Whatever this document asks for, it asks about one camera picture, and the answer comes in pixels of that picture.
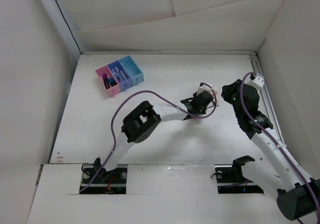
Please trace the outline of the pink white stapler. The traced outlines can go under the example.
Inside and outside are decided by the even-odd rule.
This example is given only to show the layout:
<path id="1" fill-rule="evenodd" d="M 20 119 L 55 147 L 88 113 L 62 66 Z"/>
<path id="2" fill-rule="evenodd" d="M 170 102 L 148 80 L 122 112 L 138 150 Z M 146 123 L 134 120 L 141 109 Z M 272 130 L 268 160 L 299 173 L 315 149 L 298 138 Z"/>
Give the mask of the pink white stapler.
<path id="1" fill-rule="evenodd" d="M 212 96 L 217 96 L 217 91 L 213 90 L 211 93 L 212 93 Z"/>

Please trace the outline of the blue cap black highlighter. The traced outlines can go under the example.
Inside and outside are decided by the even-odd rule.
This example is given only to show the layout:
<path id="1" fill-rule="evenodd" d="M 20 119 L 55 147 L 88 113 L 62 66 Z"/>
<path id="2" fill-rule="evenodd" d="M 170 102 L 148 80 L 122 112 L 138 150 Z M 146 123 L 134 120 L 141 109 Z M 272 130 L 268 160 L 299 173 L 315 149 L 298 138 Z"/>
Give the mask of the blue cap black highlighter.
<path id="1" fill-rule="evenodd" d="M 117 85 L 117 82 L 113 78 L 109 78 L 108 82 L 109 82 L 110 87 L 113 87 L 113 86 Z"/>

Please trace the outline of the purple cap black highlighter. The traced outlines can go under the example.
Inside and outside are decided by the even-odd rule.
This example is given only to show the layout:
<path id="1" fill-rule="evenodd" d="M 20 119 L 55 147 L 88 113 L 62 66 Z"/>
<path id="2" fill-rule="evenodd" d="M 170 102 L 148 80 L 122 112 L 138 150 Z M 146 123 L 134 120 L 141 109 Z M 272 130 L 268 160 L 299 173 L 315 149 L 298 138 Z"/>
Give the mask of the purple cap black highlighter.
<path id="1" fill-rule="evenodd" d="M 103 83 L 104 83 L 105 88 L 109 89 L 110 88 L 110 84 L 109 84 L 109 79 L 108 79 L 107 74 L 103 74 L 102 78 L 103 78 Z"/>

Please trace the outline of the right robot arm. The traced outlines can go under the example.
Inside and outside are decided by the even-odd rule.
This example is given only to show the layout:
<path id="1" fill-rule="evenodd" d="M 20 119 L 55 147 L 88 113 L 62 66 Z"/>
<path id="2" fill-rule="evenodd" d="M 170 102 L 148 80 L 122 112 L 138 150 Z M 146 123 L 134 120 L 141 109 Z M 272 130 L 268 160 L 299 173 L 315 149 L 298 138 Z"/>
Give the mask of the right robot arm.
<path id="1" fill-rule="evenodd" d="M 309 174 L 281 142 L 271 121 L 259 111 L 262 78 L 244 84 L 240 79 L 222 87 L 222 98 L 231 104 L 238 124 L 265 158 L 243 156 L 233 161 L 231 175 L 248 179 L 272 196 L 289 221 L 320 213 L 320 181 Z"/>

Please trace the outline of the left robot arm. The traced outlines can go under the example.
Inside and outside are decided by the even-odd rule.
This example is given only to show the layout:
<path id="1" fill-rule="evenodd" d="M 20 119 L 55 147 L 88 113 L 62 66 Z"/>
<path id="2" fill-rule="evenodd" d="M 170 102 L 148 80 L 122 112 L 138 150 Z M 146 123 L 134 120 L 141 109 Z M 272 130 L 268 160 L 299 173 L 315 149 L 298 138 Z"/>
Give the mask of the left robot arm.
<path id="1" fill-rule="evenodd" d="M 167 102 L 167 105 L 153 106 L 148 101 L 143 101 L 133 111 L 126 115 L 122 121 L 122 126 L 118 135 L 114 131 L 115 116 L 111 119 L 111 134 L 113 146 L 108 154 L 105 154 L 103 163 L 95 160 L 94 178 L 100 182 L 107 182 L 111 178 L 113 171 L 122 157 L 134 145 L 145 141 L 155 130 L 155 128 L 164 122 L 186 121 L 189 119 L 204 119 L 210 116 L 206 110 L 210 103 L 217 107 L 217 96 L 213 89 L 199 88 L 192 98 L 182 100 L 180 103 L 185 109 L 179 107 L 157 93 L 149 90 L 139 91 L 130 96 L 135 97 L 142 93 L 150 93 L 161 100 Z"/>

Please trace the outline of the light blue drawer box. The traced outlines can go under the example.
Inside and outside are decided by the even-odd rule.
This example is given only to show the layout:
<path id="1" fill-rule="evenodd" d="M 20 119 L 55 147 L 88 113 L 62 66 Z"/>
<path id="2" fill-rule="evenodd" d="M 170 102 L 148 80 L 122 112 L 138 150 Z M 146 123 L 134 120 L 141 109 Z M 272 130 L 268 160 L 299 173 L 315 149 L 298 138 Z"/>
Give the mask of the light blue drawer box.
<path id="1" fill-rule="evenodd" d="M 129 77 L 132 80 L 133 86 L 142 83 L 144 81 L 144 74 L 137 66 L 135 61 L 132 59 L 131 56 L 126 56 L 119 59 L 119 62 L 123 66 L 124 70 L 127 72 Z"/>

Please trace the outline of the purple-blue drawer box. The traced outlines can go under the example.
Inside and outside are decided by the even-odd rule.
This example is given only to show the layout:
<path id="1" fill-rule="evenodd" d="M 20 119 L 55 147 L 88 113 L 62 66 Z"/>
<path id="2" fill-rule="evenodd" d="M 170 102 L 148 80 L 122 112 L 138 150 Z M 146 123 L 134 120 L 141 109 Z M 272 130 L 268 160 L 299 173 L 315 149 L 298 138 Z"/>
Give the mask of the purple-blue drawer box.
<path id="1" fill-rule="evenodd" d="M 107 67 L 109 68 L 109 70 L 111 71 L 112 75 L 114 76 L 117 84 L 120 86 L 121 91 L 125 91 L 125 90 L 127 90 L 127 89 L 129 89 L 129 88 L 131 88 L 133 86 L 131 78 L 129 77 L 128 80 L 125 80 L 123 75 L 121 74 L 121 70 L 124 71 L 126 74 L 127 74 L 127 72 L 124 70 L 123 66 L 121 65 L 121 63 L 119 61 L 112 62 L 112 63 L 108 64 Z M 120 76 L 120 79 L 121 79 L 121 83 L 118 83 L 118 80 L 117 80 L 117 77 L 116 77 L 116 71 L 115 71 L 116 69 L 118 69 L 118 73 L 119 73 L 119 76 Z"/>

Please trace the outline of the pink drawer box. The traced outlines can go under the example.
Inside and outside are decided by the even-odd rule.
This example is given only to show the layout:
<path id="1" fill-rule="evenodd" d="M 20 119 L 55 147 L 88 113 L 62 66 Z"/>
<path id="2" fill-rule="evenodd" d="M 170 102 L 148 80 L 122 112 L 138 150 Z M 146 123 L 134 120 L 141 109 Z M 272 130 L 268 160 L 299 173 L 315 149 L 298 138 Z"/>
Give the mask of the pink drawer box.
<path id="1" fill-rule="evenodd" d="M 121 93 L 120 85 L 117 83 L 117 80 L 107 66 L 103 66 L 97 69 L 95 72 L 98 75 L 109 97 Z"/>

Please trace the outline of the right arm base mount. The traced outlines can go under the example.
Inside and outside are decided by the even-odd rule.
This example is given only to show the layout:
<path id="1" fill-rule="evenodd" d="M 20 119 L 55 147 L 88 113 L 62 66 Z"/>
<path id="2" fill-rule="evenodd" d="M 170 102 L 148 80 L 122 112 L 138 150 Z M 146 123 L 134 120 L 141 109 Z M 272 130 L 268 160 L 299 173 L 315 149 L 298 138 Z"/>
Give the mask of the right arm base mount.
<path id="1" fill-rule="evenodd" d="M 242 166 L 255 159 L 246 155 L 233 160 L 232 164 L 218 164 L 214 166 L 211 179 L 216 180 L 219 194 L 264 194 L 257 184 L 246 179 L 242 173 Z"/>

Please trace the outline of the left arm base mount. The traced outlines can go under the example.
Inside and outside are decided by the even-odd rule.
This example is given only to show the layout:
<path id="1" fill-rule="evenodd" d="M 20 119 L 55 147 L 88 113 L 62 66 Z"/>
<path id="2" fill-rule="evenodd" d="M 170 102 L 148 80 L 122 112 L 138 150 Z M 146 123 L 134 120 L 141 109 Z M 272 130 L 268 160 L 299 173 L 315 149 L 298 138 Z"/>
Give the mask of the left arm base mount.
<path id="1" fill-rule="evenodd" d="M 84 163 L 81 167 L 82 178 L 79 188 L 80 194 L 90 195 L 124 195 L 127 192 L 128 166 L 119 165 L 114 170 L 103 168 L 94 178 L 89 187 L 86 186 L 101 166 L 100 158 L 94 164 Z"/>

